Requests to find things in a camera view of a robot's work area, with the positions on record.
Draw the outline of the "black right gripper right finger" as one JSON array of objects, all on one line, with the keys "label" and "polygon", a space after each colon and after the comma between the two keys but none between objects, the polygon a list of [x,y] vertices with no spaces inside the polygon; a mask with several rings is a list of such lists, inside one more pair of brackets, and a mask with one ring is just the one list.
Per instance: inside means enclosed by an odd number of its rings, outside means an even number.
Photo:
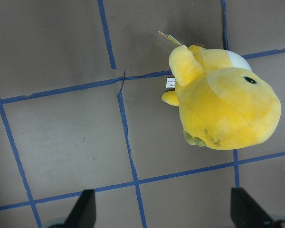
[{"label": "black right gripper right finger", "polygon": [[230,217],[237,228],[285,228],[285,219],[274,219],[243,188],[232,188]]}]

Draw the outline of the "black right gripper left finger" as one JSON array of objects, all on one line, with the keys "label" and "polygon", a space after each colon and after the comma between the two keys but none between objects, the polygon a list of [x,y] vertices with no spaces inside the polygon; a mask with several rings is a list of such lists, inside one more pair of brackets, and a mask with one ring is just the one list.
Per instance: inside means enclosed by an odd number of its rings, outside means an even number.
[{"label": "black right gripper left finger", "polygon": [[51,222],[46,228],[94,228],[96,224],[95,190],[83,190],[63,222]]}]

